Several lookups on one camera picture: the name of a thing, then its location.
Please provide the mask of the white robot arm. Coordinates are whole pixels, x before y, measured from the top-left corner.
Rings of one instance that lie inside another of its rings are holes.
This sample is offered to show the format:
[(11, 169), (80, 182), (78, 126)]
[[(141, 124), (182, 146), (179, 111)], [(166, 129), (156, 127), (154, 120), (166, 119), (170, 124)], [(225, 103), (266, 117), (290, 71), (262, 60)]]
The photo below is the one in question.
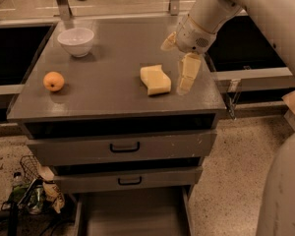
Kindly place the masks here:
[[(196, 0), (161, 48), (203, 54), (223, 24), (242, 10), (295, 78), (295, 0)], [(295, 236), (295, 133), (267, 174), (256, 236)]]

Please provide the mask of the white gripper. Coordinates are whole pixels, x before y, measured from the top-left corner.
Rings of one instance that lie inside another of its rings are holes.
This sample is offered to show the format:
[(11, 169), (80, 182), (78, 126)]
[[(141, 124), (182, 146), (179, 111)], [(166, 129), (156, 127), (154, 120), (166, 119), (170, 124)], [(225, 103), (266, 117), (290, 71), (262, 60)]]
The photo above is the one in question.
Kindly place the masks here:
[(215, 40), (215, 33), (206, 32), (187, 15), (178, 24), (176, 32), (170, 33), (161, 44), (160, 49), (163, 51), (173, 50), (177, 45), (180, 51), (187, 53), (178, 63), (179, 78), (176, 91), (179, 95), (191, 90), (202, 65), (198, 54), (206, 53)]

